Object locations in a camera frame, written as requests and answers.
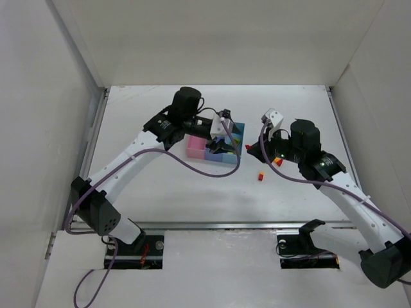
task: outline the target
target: wire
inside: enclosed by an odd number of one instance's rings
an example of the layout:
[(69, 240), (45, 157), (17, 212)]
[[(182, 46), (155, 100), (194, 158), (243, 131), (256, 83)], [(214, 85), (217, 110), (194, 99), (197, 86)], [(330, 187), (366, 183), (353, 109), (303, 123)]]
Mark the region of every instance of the wire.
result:
[[(411, 241), (411, 235), (396, 221), (394, 221), (390, 216), (386, 215), (385, 213), (383, 213), (382, 211), (378, 210), (376, 207), (373, 207), (371, 204), (369, 204), (366, 201), (363, 201), (363, 199), (359, 196), (357, 196), (355, 193), (342, 188), (340, 186), (331, 184), (331, 183), (327, 183), (327, 182), (320, 182), (320, 181), (311, 181), (311, 180), (303, 180), (300, 178), (292, 178), (288, 175), (285, 175), (283, 173), (281, 173), (280, 171), (278, 171), (271, 163), (271, 161), (268, 159), (268, 155), (265, 151), (265, 147), (264, 147), (264, 131), (267, 128), (267, 126), (270, 124), (270, 120), (266, 121), (266, 123), (264, 123), (263, 127), (261, 128), (260, 131), (260, 135), (259, 135), (259, 145), (261, 148), (261, 152), (263, 153), (265, 162), (267, 163), (267, 165), (271, 168), (272, 171), (274, 171), (275, 173), (277, 173), (277, 175), (279, 175), (282, 178), (285, 178), (286, 180), (295, 182), (295, 183), (302, 183), (302, 184), (311, 184), (311, 185), (319, 185), (319, 186), (326, 186), (326, 187), (330, 187), (333, 189), (336, 189), (338, 191), (342, 191), (343, 193), (349, 195), (350, 197), (354, 198), (355, 200), (357, 200), (358, 202), (360, 202), (362, 205), (364, 205), (365, 207), (367, 207), (369, 210), (371, 210), (372, 212), (374, 212), (375, 214), (381, 216), (382, 218), (384, 218), (385, 220), (387, 220), (391, 225), (393, 225), (394, 227), (396, 227), (403, 235), (404, 237), (406, 237), (409, 241)], [(400, 281), (403, 284), (410, 284), (411, 282), (407, 282), (404, 281), (402, 279), (398, 279), (398, 281)]]
[(103, 244), (106, 244), (106, 245), (112, 244), (112, 243), (110, 243), (110, 242), (104, 241), (104, 237), (103, 237), (103, 236), (101, 237), (101, 242), (102, 242)]
[(402, 284), (406, 284), (408, 286), (411, 286), (411, 282), (406, 281), (406, 280), (402, 280), (402, 279), (397, 279), (398, 282), (402, 283)]
[(295, 258), (296, 256), (298, 256), (298, 255), (300, 255), (300, 254), (298, 253), (297, 255), (281, 255), (281, 254), (279, 253), (279, 249), (278, 249), (278, 248), (279, 248), (279, 244), (277, 244), (277, 246), (275, 246), (275, 252), (276, 252), (276, 254), (278, 254), (280, 257), (283, 257), (283, 258), (286, 258), (286, 259), (290, 259), (290, 260), (292, 260), (292, 261), (301, 261), (301, 260), (311, 259), (311, 258), (320, 257), (321, 255), (326, 255), (326, 254), (331, 253), (331, 252), (319, 252), (319, 253), (316, 253), (316, 254), (314, 254), (314, 255), (306, 255), (306, 256), (301, 257), (301, 258)]
[(118, 260), (116, 260), (116, 263), (138, 263), (138, 264), (141, 264), (141, 260), (123, 260), (123, 259), (118, 259)]
[(203, 108), (204, 103), (206, 102), (206, 100), (205, 100), (204, 98), (200, 98), (200, 99), (202, 99), (202, 100), (203, 100), (203, 103), (201, 104), (201, 106), (199, 106), (199, 107), (197, 108), (197, 112), (199, 112), (199, 111), (200, 111), (200, 109), (201, 109), (201, 108)]
[(290, 133), (287, 131), (287, 130), (284, 130), (284, 129), (279, 129), (279, 130), (277, 130), (278, 132), (286, 132), (287, 133), (287, 135), (288, 135), (288, 138), (290, 138)]
[(288, 255), (288, 256), (281, 255), (280, 251), (279, 251), (279, 244), (277, 244), (277, 246), (275, 246), (275, 253), (278, 254), (280, 257), (283, 257), (283, 258), (293, 258), (293, 257), (298, 256), (298, 254), (297, 255)]
[[(85, 194), (83, 194), (78, 201), (73, 205), (73, 207), (71, 208), (71, 211), (69, 212), (69, 214), (67, 215), (66, 221), (64, 223), (64, 230), (71, 235), (82, 235), (82, 234), (95, 234), (94, 231), (79, 231), (79, 232), (73, 232), (70, 230), (70, 224), (73, 220), (73, 217), (76, 213), (76, 211), (78, 210), (78, 208), (80, 207), (80, 205), (84, 202), (84, 200), (94, 191), (96, 190), (97, 187), (99, 187), (102, 183), (104, 183), (105, 181), (107, 181), (110, 177), (112, 177), (113, 175), (115, 175), (120, 169), (122, 169), (124, 166), (126, 166), (127, 164), (129, 164), (131, 161), (133, 161), (137, 156), (140, 156), (142, 154), (145, 153), (150, 153), (150, 152), (157, 152), (157, 153), (162, 153), (162, 154), (166, 154), (168, 156), (170, 156), (171, 158), (174, 158), (177, 162), (179, 162), (180, 164), (182, 164), (183, 166), (187, 167), (188, 169), (200, 174), (200, 175), (204, 175), (204, 176), (208, 176), (211, 178), (224, 178), (226, 176), (230, 176), (232, 175), (234, 172), (236, 172), (238, 170), (238, 168), (240, 167), (240, 152), (238, 150), (237, 144), (234, 141), (234, 137), (232, 136), (232, 133), (229, 131), (227, 125), (224, 123), (224, 121), (221, 122), (225, 132), (227, 133), (228, 137), (230, 138), (230, 141), (232, 142), (232, 145), (234, 146), (234, 150), (236, 152), (236, 156), (237, 156), (237, 164), (234, 167), (234, 169), (232, 169), (231, 171), (224, 173), (222, 175), (213, 175), (210, 173), (206, 173), (203, 172), (201, 170), (198, 170), (196, 168), (194, 168), (193, 166), (190, 166), (189, 164), (187, 164), (186, 162), (184, 162), (182, 159), (178, 158), (176, 155), (167, 152), (166, 150), (161, 150), (161, 149), (145, 149), (145, 150), (141, 150), (138, 151), (137, 153), (135, 153), (134, 155), (132, 155), (130, 158), (126, 159), (124, 162), (122, 162), (120, 165), (118, 165), (117, 167), (115, 167), (112, 171), (110, 171), (109, 173), (107, 173), (100, 181), (98, 181), (97, 183), (95, 183), (88, 191), (85, 192)], [(109, 274), (114, 261), (116, 259), (117, 256), (117, 252), (118, 252), (118, 243), (116, 241), (116, 239), (114, 237), (109, 236), (109, 238), (111, 238), (114, 241), (114, 245), (115, 245), (115, 250), (113, 253), (113, 258), (107, 268), (107, 271), (103, 277), (103, 279), (100, 282), (100, 285), (98, 286), (95, 294), (93, 295), (93, 297), (91, 298), (91, 301), (84, 307), (84, 308), (88, 308), (90, 307), (90, 305), (93, 303), (93, 301), (96, 299), (97, 294), (99, 293), (105, 279), (107, 278), (107, 275)], [(76, 300), (76, 295), (77, 295), (77, 291), (80, 288), (82, 282), (84, 281), (84, 279), (89, 276), (92, 272), (94, 271), (94, 269), (90, 270), (87, 274), (85, 274), (85, 276), (81, 279), (81, 281), (78, 283), (77, 287), (76, 287), (76, 291), (74, 292), (74, 306), (76, 308), (79, 308), (79, 306), (77, 305), (77, 300)]]
[(144, 264), (146, 262), (146, 258), (148, 255), (148, 252), (150, 251), (150, 247), (148, 245), (148, 243), (146, 244), (146, 246), (144, 246), (144, 254), (141, 256), (140, 262), (141, 262), (141, 269), (143, 269)]
[[(113, 240), (113, 244), (114, 244), (113, 258), (111, 259), (110, 264), (109, 264), (109, 266), (107, 267), (107, 271), (105, 272), (103, 279), (101, 280), (100, 284), (98, 285), (96, 292), (95, 292), (94, 295), (92, 296), (90, 302), (89, 302), (86, 306), (84, 306), (83, 308), (88, 308), (88, 307), (91, 306), (91, 304), (93, 303), (93, 301), (96, 299), (97, 294), (100, 292), (100, 289), (101, 289), (101, 287), (103, 286), (104, 281), (105, 281), (105, 279), (107, 278), (107, 275), (110, 273), (110, 270), (111, 270), (111, 268), (112, 268), (113, 265), (114, 265), (114, 260), (116, 259), (117, 253), (118, 253), (118, 243), (117, 243), (117, 240), (116, 240), (115, 237), (110, 237), (110, 238)], [(88, 271), (87, 274), (84, 275), (84, 277), (80, 280), (80, 282), (79, 282), (78, 285), (76, 286), (76, 289), (75, 289), (75, 291), (74, 291), (74, 296), (73, 296), (73, 303), (74, 303), (75, 308), (80, 308), (80, 306), (77, 304), (77, 292), (78, 292), (80, 286), (82, 285), (83, 281), (84, 281), (93, 271), (95, 271), (95, 269), (91, 269), (90, 271)]]
[(203, 108), (203, 109), (201, 109), (201, 110), (198, 110), (197, 115), (200, 114), (200, 113), (202, 113), (202, 112), (205, 111), (205, 110), (212, 110), (212, 111), (214, 111), (216, 114), (218, 114), (218, 112), (217, 112), (214, 108), (205, 107), (205, 108)]

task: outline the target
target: white wall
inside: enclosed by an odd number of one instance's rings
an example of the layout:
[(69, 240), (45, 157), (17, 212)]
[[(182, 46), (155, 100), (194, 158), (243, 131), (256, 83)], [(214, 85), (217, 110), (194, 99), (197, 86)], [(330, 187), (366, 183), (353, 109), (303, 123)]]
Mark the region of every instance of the white wall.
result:
[(363, 188), (411, 230), (411, 2), (386, 0), (333, 89)]
[(83, 54), (106, 87), (335, 85), (383, 3), (54, 1), (69, 3), (59, 7), (73, 13)]
[(2, 307), (34, 305), (90, 100), (83, 71), (45, 0), (0, 0)]

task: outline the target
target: blue block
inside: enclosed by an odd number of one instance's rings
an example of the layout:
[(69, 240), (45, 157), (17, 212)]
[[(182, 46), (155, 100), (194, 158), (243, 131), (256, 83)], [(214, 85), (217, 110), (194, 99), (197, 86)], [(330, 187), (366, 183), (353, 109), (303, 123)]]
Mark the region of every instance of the blue block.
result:
[(210, 149), (205, 149), (204, 159), (205, 160), (211, 160), (212, 162), (222, 162), (223, 161), (223, 153), (211, 154)]
[[(238, 129), (241, 131), (241, 133), (234, 133), (232, 136), (234, 139), (240, 140), (240, 143), (238, 144), (238, 151), (240, 152), (240, 159), (241, 159), (241, 151), (243, 149), (243, 137), (244, 137), (244, 128), (245, 124), (244, 123), (236, 123), (236, 126)], [(225, 138), (225, 143), (227, 144), (232, 144), (231, 140), (229, 137)], [(237, 164), (237, 155), (235, 153), (223, 153), (223, 162), (226, 164)]]

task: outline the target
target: pink box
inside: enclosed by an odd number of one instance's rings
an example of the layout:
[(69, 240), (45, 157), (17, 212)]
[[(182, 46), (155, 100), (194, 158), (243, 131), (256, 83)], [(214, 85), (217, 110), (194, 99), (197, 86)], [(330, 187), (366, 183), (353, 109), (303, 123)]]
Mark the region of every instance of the pink box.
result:
[(206, 142), (203, 138), (190, 136), (186, 149), (187, 157), (205, 159)]

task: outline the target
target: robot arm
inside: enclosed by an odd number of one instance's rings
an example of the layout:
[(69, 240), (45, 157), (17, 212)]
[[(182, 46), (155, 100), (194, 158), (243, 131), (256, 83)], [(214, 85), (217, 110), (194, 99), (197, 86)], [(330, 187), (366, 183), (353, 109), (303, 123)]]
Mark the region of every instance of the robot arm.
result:
[(113, 236), (137, 251), (145, 233), (130, 219), (121, 215), (113, 204), (121, 191), (152, 160), (181, 141), (185, 134), (207, 139), (211, 153), (234, 151), (234, 147), (219, 140), (229, 132), (238, 132), (229, 110), (215, 114), (212, 119), (199, 117), (201, 93), (189, 87), (181, 88), (173, 103), (151, 118), (131, 144), (102, 170), (84, 180), (76, 178), (71, 184), (71, 197), (76, 203), (99, 182), (98, 188), (81, 203), (76, 214), (98, 235)]
[[(313, 184), (342, 210), (363, 237), (347, 236), (343, 230), (332, 229), (315, 219), (299, 229), (296, 245), (307, 254), (320, 248), (353, 261), (379, 287), (388, 287), (409, 272), (411, 242), (375, 211), (375, 204), (357, 187), (344, 165), (334, 155), (321, 150), (318, 128), (311, 121), (297, 119), (291, 124), (288, 138), (283, 138), (280, 129), (283, 117), (279, 112), (270, 109), (262, 120), (266, 127), (263, 138), (247, 152), (264, 163), (278, 157), (298, 164), (306, 180), (283, 177)], [(375, 210), (365, 207), (365, 202)]]

